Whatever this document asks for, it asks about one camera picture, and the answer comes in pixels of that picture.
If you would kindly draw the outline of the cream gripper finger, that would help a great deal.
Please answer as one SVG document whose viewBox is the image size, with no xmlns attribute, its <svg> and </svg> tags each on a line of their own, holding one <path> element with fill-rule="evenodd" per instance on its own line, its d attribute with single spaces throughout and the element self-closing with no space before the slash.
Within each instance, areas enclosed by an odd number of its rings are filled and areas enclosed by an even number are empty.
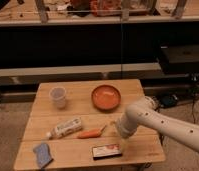
<svg viewBox="0 0 199 171">
<path fill-rule="evenodd" d="M 120 138 L 120 140 L 119 140 L 119 145 L 120 145 L 120 151 L 121 151 L 122 154 L 123 154 L 124 151 L 126 150 L 127 143 L 128 143 L 128 139 Z"/>
</svg>

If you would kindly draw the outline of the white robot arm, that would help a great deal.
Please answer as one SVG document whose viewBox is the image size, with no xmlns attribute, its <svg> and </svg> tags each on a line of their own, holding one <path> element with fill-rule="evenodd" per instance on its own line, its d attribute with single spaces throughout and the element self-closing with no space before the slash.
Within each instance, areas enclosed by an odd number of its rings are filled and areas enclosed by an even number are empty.
<svg viewBox="0 0 199 171">
<path fill-rule="evenodd" d="M 199 125 L 160 114 L 156 111 L 157 106 L 157 102 L 149 96 L 128 105 L 115 123 L 119 135 L 128 139 L 139 125 L 143 125 L 199 152 Z"/>
</svg>

